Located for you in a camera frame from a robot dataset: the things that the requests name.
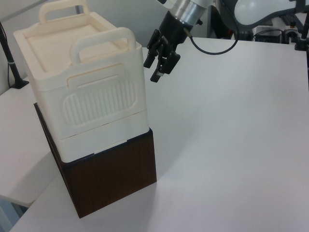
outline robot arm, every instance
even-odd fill
[[[155,57],[158,65],[151,77],[157,82],[165,73],[170,74],[180,59],[177,45],[182,44],[186,31],[201,24],[200,18],[214,0],[158,0],[169,9],[159,30],[155,30],[147,48],[149,49],[144,67],[150,68]],[[287,14],[309,10],[309,0],[216,0],[216,7],[227,27],[244,31],[262,22]]]

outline dark wooden box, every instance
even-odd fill
[[[153,132],[64,163],[37,104],[45,136],[80,218],[156,182]]]

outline stacked containers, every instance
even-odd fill
[[[48,21],[50,11],[84,13]],[[14,36],[63,162],[98,153],[148,132],[141,45],[84,0],[44,4],[40,23]]]

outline black stand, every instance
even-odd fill
[[[300,38],[297,38],[297,42],[295,44],[296,51],[308,51],[308,30],[309,30],[309,13],[307,13],[303,33]]]
[[[25,85],[27,85],[29,82],[28,81],[24,81],[23,79],[21,79],[18,69],[16,67],[15,61],[13,59],[12,53],[10,51],[9,45],[8,45],[8,41],[3,29],[3,26],[0,22],[0,43],[2,45],[2,48],[4,50],[5,56],[8,60],[8,64],[12,70],[14,79],[15,79],[15,84],[12,85],[12,88],[17,88],[17,89],[21,89],[22,87],[24,87]]]

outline white table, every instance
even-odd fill
[[[0,96],[0,198],[29,207],[59,172],[30,85]]]
[[[196,39],[209,51],[232,41]],[[158,182],[79,219],[58,175],[12,232],[309,230],[306,53],[187,41],[169,76],[145,71]]]

